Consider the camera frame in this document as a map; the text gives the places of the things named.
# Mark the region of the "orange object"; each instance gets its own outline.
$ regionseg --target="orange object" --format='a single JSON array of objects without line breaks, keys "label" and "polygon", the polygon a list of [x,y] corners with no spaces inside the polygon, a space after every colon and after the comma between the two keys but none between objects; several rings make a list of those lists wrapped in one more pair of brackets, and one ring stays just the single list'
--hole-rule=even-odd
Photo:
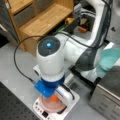
[{"label": "orange object", "polygon": [[67,19],[65,20],[65,25],[69,25],[69,24],[71,24],[73,21],[74,21],[74,18],[67,18]]},{"label": "orange object", "polygon": [[78,30],[83,32],[83,33],[86,33],[87,32],[87,29],[86,28],[83,28],[81,26],[78,27]]},{"label": "orange object", "polygon": [[56,97],[57,97],[56,95],[53,95],[52,96],[53,99],[50,100],[50,98],[45,98],[44,96],[40,95],[39,104],[46,112],[49,113],[61,112],[66,108],[66,105],[63,104],[60,100],[53,101],[53,100],[57,100]]},{"label": "orange object", "polygon": [[50,98],[49,98],[49,100],[51,100],[51,101],[60,101],[60,99],[57,97],[57,95],[52,95]]}]

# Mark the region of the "cable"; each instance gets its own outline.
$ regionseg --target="cable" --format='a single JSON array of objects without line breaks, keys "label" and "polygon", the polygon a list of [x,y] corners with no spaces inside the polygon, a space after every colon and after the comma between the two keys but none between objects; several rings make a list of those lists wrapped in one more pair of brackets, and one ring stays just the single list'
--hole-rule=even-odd
[{"label": "cable", "polygon": [[112,8],[112,5],[113,5],[113,0],[112,0],[110,5],[105,0],[102,0],[102,1],[107,5],[107,7],[108,7],[108,9],[110,11],[110,19],[109,19],[109,23],[108,23],[108,27],[109,27],[110,26],[110,22],[111,22],[111,18],[112,18],[112,10],[111,10],[111,8]]},{"label": "cable", "polygon": [[56,33],[54,33],[54,34],[57,34],[57,33],[66,35],[66,36],[68,36],[69,38],[73,39],[75,42],[77,42],[77,43],[79,43],[79,44],[81,44],[81,45],[83,45],[83,46],[85,46],[85,47],[91,48],[91,49],[99,49],[99,48],[101,48],[101,47],[103,46],[103,44],[104,44],[104,43],[102,43],[100,46],[97,46],[97,47],[88,46],[88,45],[85,45],[85,44],[79,42],[78,40],[76,40],[75,38],[73,38],[70,34],[63,33],[63,32],[56,32]]},{"label": "cable", "polygon": [[33,84],[36,84],[36,82],[31,79],[30,77],[28,77],[27,75],[25,75],[18,67],[17,63],[16,63],[16,52],[17,52],[17,49],[18,47],[21,45],[21,43],[23,43],[24,41],[28,40],[29,38],[33,38],[33,37],[43,37],[43,36],[40,36],[40,35],[36,35],[36,36],[30,36],[30,37],[27,37],[25,39],[23,39],[22,41],[20,41],[20,43],[16,46],[15,48],[15,51],[14,51],[14,64],[15,64],[15,67],[17,68],[17,70],[24,76],[26,77],[28,80],[30,80],[30,82],[32,82]]},{"label": "cable", "polygon": [[89,14],[95,15],[95,13],[89,12],[89,11],[82,11],[81,13],[89,13]]},{"label": "cable", "polygon": [[70,90],[67,86],[65,86],[64,84],[61,84],[61,86],[62,86],[67,92],[69,92],[69,93],[72,95],[73,100],[75,100],[75,96],[73,95],[73,93],[71,92],[71,90]]}]

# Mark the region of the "shelf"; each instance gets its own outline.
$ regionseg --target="shelf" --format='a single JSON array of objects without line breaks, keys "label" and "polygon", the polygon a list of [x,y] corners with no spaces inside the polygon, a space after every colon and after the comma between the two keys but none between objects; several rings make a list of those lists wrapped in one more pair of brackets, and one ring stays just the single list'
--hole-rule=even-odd
[{"label": "shelf", "polygon": [[33,0],[9,0],[12,14],[16,14],[28,5],[33,3]]},{"label": "shelf", "polygon": [[44,36],[71,13],[71,9],[53,4],[20,27],[19,30],[27,36]]}]

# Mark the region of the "wooden drawer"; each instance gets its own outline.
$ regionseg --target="wooden drawer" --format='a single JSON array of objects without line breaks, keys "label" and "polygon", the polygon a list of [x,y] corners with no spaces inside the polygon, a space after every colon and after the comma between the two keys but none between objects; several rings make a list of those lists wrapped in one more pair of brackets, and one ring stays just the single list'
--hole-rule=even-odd
[{"label": "wooden drawer", "polygon": [[15,14],[14,19],[16,22],[16,25],[18,27],[22,26],[25,24],[27,21],[29,21],[31,18],[35,16],[35,10],[33,4],[26,7],[19,13]]},{"label": "wooden drawer", "polygon": [[36,0],[36,5],[38,12],[41,12],[45,8],[47,8],[50,4],[52,4],[53,0]]}]

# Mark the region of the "black base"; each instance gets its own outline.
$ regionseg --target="black base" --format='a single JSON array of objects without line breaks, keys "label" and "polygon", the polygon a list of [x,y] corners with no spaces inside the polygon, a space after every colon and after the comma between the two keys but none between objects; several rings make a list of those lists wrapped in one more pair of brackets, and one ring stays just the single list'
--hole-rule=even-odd
[{"label": "black base", "polygon": [[39,120],[0,82],[0,120]]},{"label": "black base", "polygon": [[0,48],[3,47],[7,43],[8,43],[7,38],[2,36],[2,35],[0,35]]},{"label": "black base", "polygon": [[97,78],[94,82],[91,82],[90,80],[84,78],[77,70],[76,70],[76,67],[73,66],[70,68],[70,71],[75,75],[77,76],[83,83],[85,83],[85,85],[90,88],[91,92],[90,92],[90,95],[93,94],[97,84],[101,81],[101,78]]}]

